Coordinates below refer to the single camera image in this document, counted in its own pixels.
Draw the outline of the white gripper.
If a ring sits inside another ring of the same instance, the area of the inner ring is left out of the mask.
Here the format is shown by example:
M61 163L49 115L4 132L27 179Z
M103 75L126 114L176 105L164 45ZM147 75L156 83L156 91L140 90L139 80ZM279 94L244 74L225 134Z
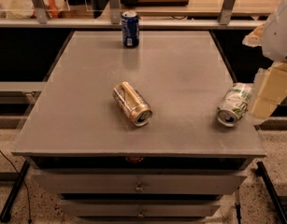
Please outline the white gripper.
M287 0L281 0L265 25L246 35L242 44L251 48L262 46L264 56L274 61L255 75L249 104L251 116L267 119L287 97Z

